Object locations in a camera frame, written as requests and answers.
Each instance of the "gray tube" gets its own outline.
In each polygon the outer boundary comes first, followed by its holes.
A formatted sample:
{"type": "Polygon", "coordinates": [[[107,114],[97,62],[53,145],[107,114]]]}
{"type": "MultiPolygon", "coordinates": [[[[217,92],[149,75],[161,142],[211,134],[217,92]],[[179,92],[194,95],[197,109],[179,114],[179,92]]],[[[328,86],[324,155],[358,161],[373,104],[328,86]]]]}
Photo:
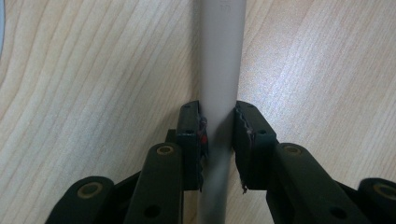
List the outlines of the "gray tube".
{"type": "Polygon", "coordinates": [[[203,0],[200,107],[207,118],[209,156],[198,223],[224,223],[246,0],[203,0]]]}

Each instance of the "metal screw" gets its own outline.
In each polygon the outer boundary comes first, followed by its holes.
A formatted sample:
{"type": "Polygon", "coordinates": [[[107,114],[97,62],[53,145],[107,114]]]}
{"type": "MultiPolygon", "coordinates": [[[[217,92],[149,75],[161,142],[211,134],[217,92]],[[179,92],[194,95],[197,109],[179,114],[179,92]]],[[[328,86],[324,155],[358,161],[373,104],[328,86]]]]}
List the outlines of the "metal screw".
{"type": "Polygon", "coordinates": [[[157,148],[157,153],[163,156],[172,154],[174,152],[173,147],[169,147],[169,146],[163,146],[163,147],[159,147],[157,148]]]}
{"type": "Polygon", "coordinates": [[[83,185],[77,191],[77,196],[82,199],[90,199],[99,194],[103,189],[103,185],[98,182],[91,182],[83,185]]]}
{"type": "Polygon", "coordinates": [[[373,185],[373,189],[382,197],[396,201],[396,189],[381,183],[373,185]]]}
{"type": "Polygon", "coordinates": [[[290,155],[293,156],[298,156],[302,153],[302,151],[297,148],[297,147],[293,147],[293,146],[285,146],[283,147],[287,152],[289,152],[290,155]]]}

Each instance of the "plastic rod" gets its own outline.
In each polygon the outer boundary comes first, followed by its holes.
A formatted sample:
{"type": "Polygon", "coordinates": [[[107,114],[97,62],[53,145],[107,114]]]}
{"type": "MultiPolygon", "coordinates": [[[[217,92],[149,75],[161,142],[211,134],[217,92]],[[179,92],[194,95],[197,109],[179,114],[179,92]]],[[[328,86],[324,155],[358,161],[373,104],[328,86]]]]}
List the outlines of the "plastic rod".
{"type": "Polygon", "coordinates": [[[203,0],[200,108],[209,155],[198,200],[198,223],[224,223],[246,0],[203,0]]]}

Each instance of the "black plastic linkage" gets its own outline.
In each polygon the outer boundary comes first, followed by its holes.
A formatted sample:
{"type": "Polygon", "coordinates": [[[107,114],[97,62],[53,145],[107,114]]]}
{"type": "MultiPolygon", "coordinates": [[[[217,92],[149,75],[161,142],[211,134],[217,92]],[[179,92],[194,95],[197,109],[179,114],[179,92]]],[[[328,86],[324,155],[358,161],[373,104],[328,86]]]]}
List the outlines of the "black plastic linkage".
{"type": "Polygon", "coordinates": [[[277,145],[272,165],[267,202],[275,223],[370,223],[305,148],[277,145]]]}
{"type": "Polygon", "coordinates": [[[182,151],[162,143],[148,151],[124,223],[181,223],[182,151]]]}
{"type": "Polygon", "coordinates": [[[64,194],[47,219],[48,224],[100,222],[114,189],[113,181],[101,176],[79,180],[64,194]]]}
{"type": "Polygon", "coordinates": [[[256,106],[238,101],[234,109],[233,150],[244,191],[267,189],[276,133],[256,106]]]}
{"type": "Polygon", "coordinates": [[[197,190],[203,185],[201,157],[205,151],[205,119],[200,116],[199,103],[193,101],[180,108],[176,143],[183,148],[184,190],[197,190]]]}
{"type": "Polygon", "coordinates": [[[101,221],[98,223],[123,223],[132,196],[134,195],[134,189],[136,188],[139,176],[140,172],[131,175],[114,186],[103,218],[101,218],[101,221]]]}
{"type": "Polygon", "coordinates": [[[373,223],[396,223],[396,184],[386,179],[367,178],[359,185],[361,210],[373,223]]]}

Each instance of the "light wood grain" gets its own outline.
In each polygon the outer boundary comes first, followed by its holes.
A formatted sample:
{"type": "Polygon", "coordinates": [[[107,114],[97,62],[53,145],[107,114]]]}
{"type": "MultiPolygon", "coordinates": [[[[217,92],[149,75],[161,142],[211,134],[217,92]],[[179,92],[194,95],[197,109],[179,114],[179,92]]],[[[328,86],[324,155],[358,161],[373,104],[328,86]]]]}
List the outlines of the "light wood grain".
{"type": "MultiPolygon", "coordinates": [[[[396,2],[247,1],[239,99],[356,188],[396,181],[396,2]]],[[[88,175],[119,182],[198,98],[199,1],[6,1],[0,222],[42,223],[88,175]]],[[[227,223],[271,223],[231,167],[227,223]]],[[[195,222],[195,195],[186,223],[195,222]]]]}

